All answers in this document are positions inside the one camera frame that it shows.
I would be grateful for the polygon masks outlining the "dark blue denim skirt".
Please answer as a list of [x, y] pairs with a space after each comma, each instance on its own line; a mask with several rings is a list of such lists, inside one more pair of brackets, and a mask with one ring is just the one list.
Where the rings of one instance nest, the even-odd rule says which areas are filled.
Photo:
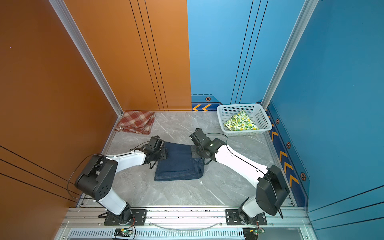
[[196, 180], [204, 175], [204, 161], [193, 158], [192, 146], [166, 142], [165, 148], [168, 157], [157, 164], [155, 182]]

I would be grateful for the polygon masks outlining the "red plaid skirt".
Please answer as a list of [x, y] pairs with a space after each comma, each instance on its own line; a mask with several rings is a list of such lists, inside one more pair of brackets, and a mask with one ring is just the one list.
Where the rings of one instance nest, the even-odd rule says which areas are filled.
[[152, 111], [126, 111], [115, 127], [115, 131], [149, 135], [155, 118], [156, 112]]

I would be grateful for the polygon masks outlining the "white plastic laundry basket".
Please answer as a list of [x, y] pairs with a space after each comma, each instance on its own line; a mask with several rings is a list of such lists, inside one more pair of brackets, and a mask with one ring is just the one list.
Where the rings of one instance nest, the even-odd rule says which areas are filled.
[[[227, 122], [233, 115], [245, 110], [248, 116], [259, 128], [253, 131], [230, 131], [226, 126]], [[259, 104], [234, 104], [234, 105], [221, 105], [217, 107], [217, 114], [222, 131], [228, 137], [234, 136], [251, 136], [261, 135], [266, 131], [272, 129], [271, 121], [266, 114], [266, 111]]]

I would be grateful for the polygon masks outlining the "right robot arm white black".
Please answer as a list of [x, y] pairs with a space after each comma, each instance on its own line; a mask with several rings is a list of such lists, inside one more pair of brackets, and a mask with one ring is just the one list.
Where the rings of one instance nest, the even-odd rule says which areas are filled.
[[278, 166], [267, 167], [258, 164], [236, 152], [227, 141], [218, 138], [211, 140], [201, 128], [197, 128], [190, 135], [190, 139], [194, 143], [193, 154], [229, 167], [255, 187], [256, 195], [247, 198], [238, 208], [243, 224], [252, 224], [257, 216], [263, 213], [284, 217], [281, 207], [290, 193], [290, 188]]

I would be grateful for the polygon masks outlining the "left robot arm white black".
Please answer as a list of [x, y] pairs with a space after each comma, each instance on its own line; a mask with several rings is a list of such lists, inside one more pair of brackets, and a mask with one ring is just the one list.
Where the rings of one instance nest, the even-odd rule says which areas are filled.
[[165, 160], [168, 157], [166, 143], [159, 136], [151, 139], [127, 153], [117, 155], [92, 155], [80, 173], [75, 187], [107, 209], [120, 225], [125, 225], [133, 217], [131, 206], [113, 189], [115, 175], [123, 170]]

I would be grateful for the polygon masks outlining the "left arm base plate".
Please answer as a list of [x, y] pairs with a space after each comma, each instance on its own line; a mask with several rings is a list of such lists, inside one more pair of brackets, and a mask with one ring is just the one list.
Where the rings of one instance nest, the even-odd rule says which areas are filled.
[[143, 226], [147, 218], [146, 209], [131, 209], [128, 217], [116, 216], [110, 212], [105, 213], [105, 226]]

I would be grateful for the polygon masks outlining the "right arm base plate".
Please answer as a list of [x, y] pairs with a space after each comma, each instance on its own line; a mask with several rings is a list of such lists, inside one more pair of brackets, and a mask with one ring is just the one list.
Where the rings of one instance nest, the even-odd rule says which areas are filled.
[[253, 218], [249, 218], [244, 214], [239, 214], [238, 209], [226, 209], [226, 221], [228, 226], [234, 225], [260, 225], [266, 226], [267, 218], [264, 213], [258, 214]]

